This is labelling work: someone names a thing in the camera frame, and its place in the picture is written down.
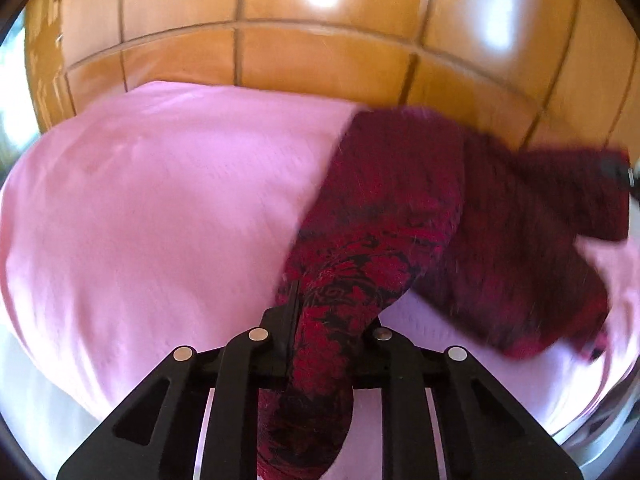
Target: red textile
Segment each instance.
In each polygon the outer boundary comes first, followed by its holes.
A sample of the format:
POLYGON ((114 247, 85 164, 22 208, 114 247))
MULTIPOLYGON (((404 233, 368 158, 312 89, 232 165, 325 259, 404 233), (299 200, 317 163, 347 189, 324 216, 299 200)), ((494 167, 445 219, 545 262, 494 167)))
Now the red textile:
POLYGON ((506 355, 559 338, 591 352, 607 293, 574 238, 620 240, 628 228, 628 193, 601 176, 603 156, 628 164, 620 152, 512 153, 426 109, 356 115, 276 297, 301 280, 289 387, 260 393, 264 480, 318 479, 333 463, 362 332, 411 286, 506 355))

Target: pink fabric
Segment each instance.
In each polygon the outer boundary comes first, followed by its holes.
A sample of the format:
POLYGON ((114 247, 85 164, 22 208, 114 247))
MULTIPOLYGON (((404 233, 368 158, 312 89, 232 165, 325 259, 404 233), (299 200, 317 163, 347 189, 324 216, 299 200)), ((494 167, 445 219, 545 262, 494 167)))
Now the pink fabric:
MULTIPOLYGON (((53 383, 104 418, 174 347, 223 346, 260 321, 355 111, 324 98, 155 82, 60 124, 2 191, 0 322, 53 383)), ((426 348, 467 346, 557 431, 593 408, 639 348, 638 248, 578 247, 611 303, 611 348, 593 364, 564 344, 512 362, 412 293, 383 322, 426 348)), ((380 451, 379 412, 377 393, 356 393, 327 479, 380 477, 364 459, 380 451)))

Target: black mount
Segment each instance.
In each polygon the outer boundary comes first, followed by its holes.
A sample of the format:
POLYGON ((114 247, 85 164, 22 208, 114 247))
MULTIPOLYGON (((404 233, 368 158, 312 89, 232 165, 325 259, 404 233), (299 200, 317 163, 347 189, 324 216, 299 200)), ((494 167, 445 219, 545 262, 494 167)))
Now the black mount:
POLYGON ((634 168, 613 158, 606 158, 600 164, 600 170, 603 175, 615 180, 621 189, 627 190, 631 198, 640 202, 640 175, 634 171, 634 168))
MULTIPOLYGON (((255 480, 259 388, 279 390, 298 317, 299 284, 286 306, 224 348, 169 354, 65 462, 58 480, 191 480, 209 390, 214 402, 201 480, 255 480)), ((372 324, 354 388, 381 388, 383 479, 436 480, 432 424, 449 480, 580 480, 578 466, 465 349, 415 347, 372 324), (425 388, 438 418, 431 420, 425 388)))

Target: pink cloth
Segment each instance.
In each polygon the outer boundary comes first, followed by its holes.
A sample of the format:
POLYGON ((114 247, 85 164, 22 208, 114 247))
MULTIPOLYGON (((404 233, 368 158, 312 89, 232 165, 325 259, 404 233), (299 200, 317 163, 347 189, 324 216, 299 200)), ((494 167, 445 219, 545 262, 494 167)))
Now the pink cloth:
MULTIPOLYGON (((53 383, 104 418, 174 347, 223 346, 260 321, 356 108, 155 82, 55 127, 2 190, 0 322, 53 383)), ((383 322, 426 348, 467 346, 547 430, 559 430, 609 391, 639 347, 638 248, 578 246, 610 294, 612 348, 593 364, 563 344, 512 362, 411 293, 383 322)), ((379 452, 379 396, 355 399, 327 478, 380 477, 360 474, 369 462, 348 451, 379 452)))

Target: metal rivet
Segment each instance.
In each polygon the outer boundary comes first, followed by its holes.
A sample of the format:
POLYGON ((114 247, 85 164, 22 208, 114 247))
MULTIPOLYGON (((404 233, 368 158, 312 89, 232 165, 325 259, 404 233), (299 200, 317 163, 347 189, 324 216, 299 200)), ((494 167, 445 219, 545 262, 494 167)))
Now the metal rivet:
POLYGON ((263 328, 254 328, 249 332, 249 339, 251 341, 264 341, 269 337, 269 331, 263 328))
POLYGON ((468 356, 466 350, 464 348, 461 348, 460 346, 452 346, 451 348, 449 348, 448 354, 449 357, 454 361, 464 361, 466 359, 466 356, 468 356))
POLYGON ((193 350, 188 346, 181 346, 174 350, 174 359, 176 361, 188 361, 193 356, 193 350))
POLYGON ((394 333, 387 327, 381 326, 373 331, 373 337, 378 341, 389 341, 394 333))

